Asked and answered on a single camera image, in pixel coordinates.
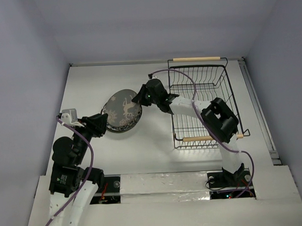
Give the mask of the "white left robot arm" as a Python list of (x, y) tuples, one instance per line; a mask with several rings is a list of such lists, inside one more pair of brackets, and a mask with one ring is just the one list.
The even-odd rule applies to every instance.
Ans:
[(73, 132), (53, 144), (53, 167), (49, 184), (49, 219), (44, 226), (80, 226), (96, 192), (105, 188), (104, 172), (93, 167), (92, 138), (106, 133), (108, 115), (78, 119), (73, 111), (62, 111), (57, 123)]

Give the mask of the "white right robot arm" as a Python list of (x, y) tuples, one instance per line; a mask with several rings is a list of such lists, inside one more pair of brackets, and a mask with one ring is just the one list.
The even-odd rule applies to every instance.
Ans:
[(197, 118), (219, 145), (223, 181), (229, 186), (238, 184), (244, 171), (237, 146), (239, 120), (223, 99), (204, 102), (169, 94), (159, 79), (151, 79), (142, 85), (132, 102), (141, 106), (154, 104), (164, 113)]

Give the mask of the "grey patterned plate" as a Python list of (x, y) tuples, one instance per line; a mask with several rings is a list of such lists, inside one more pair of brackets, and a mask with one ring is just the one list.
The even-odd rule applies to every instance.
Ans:
[(109, 98), (104, 109), (104, 113), (108, 114), (109, 127), (119, 131), (130, 129), (140, 120), (142, 108), (132, 101), (135, 96), (135, 91), (123, 89)]

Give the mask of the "white blue floral plate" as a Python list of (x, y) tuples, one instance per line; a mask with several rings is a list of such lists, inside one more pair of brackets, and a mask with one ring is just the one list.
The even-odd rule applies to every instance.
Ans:
[(101, 113), (107, 113), (108, 116), (108, 123), (113, 126), (125, 126), (137, 115), (137, 111), (141, 106), (132, 102), (125, 100), (123, 104), (120, 103), (112, 104), (111, 102), (106, 103)]

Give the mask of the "dark teal brown-rimmed plate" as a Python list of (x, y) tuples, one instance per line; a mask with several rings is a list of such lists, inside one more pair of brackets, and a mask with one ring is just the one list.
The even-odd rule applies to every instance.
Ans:
[(126, 124), (125, 126), (113, 126), (107, 122), (106, 129), (112, 133), (124, 133), (128, 132), (135, 127), (135, 125), (139, 122), (142, 116), (142, 107), (140, 107), (137, 111), (137, 115), (134, 117), (134, 120)]

